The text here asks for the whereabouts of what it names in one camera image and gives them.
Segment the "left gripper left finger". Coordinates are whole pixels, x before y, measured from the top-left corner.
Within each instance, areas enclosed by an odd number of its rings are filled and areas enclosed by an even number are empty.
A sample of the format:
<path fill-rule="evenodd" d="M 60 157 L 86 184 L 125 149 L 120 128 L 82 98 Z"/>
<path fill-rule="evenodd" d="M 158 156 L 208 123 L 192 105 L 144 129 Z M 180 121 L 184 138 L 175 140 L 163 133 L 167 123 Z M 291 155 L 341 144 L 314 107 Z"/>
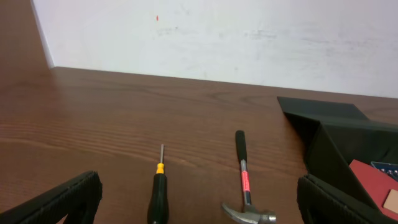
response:
<path fill-rule="evenodd" d="M 103 186 L 95 171 L 84 172 L 12 209 L 1 213 L 1 223 L 93 224 Z"/>

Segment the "orange scraper wooden handle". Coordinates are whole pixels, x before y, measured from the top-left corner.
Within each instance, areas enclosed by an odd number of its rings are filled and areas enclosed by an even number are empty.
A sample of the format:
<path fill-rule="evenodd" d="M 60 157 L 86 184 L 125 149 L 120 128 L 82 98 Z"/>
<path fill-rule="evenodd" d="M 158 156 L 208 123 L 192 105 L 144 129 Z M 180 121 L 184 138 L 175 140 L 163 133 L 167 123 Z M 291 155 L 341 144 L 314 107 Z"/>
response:
<path fill-rule="evenodd" d="M 393 210 L 384 207 L 391 190 L 393 190 L 391 199 L 397 202 L 397 181 L 357 160 L 353 160 L 349 167 L 382 214 L 397 221 L 397 205 Z"/>

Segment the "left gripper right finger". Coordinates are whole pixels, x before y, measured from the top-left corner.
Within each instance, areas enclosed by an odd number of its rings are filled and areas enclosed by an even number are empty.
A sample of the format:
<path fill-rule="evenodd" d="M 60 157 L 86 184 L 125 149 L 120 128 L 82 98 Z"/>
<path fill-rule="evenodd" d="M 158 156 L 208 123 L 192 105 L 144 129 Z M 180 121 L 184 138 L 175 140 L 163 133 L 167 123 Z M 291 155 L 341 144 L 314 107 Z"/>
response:
<path fill-rule="evenodd" d="M 313 175 L 298 179 L 297 203 L 305 224 L 397 224 Z"/>

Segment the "blue precision screwdriver set case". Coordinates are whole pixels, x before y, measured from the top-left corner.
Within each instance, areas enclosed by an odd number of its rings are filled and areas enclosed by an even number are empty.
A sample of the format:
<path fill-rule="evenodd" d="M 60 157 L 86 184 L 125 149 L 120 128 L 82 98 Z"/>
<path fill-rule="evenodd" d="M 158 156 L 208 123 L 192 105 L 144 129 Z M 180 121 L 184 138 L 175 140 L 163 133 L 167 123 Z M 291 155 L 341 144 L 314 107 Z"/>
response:
<path fill-rule="evenodd" d="M 371 165 L 374 168 L 376 168 L 377 170 L 387 174 L 389 177 L 391 177 L 395 181 L 398 181 L 398 173 L 397 173 L 398 165 L 397 164 L 372 161 Z"/>

